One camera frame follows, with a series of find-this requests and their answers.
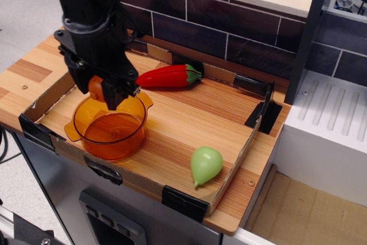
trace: pot handle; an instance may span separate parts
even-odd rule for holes
[[[149,107],[151,107],[153,105],[153,101],[151,100],[151,98],[148,96],[148,94],[144,93],[144,92],[140,92],[137,97],[143,102],[144,106],[146,109],[148,109]]]
[[[71,121],[64,127],[65,133],[72,142],[76,142],[82,139],[79,133],[76,131],[74,123]]]

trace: cardboard floor panel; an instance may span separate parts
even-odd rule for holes
[[[367,244],[367,208],[276,173],[252,232],[277,245]]]

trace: screw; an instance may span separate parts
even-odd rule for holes
[[[51,240],[48,238],[45,238],[44,240],[42,240],[41,245],[50,245],[51,244]]]

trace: tile wall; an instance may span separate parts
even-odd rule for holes
[[[324,13],[306,69],[367,86],[367,23]]]
[[[122,2],[148,36],[285,79],[306,20],[233,0]]]

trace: gray floor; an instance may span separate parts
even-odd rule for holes
[[[0,0],[0,72],[58,29],[61,15],[58,0]],[[6,158],[19,152],[8,137]],[[0,199],[5,208],[70,244],[23,156],[0,164]]]

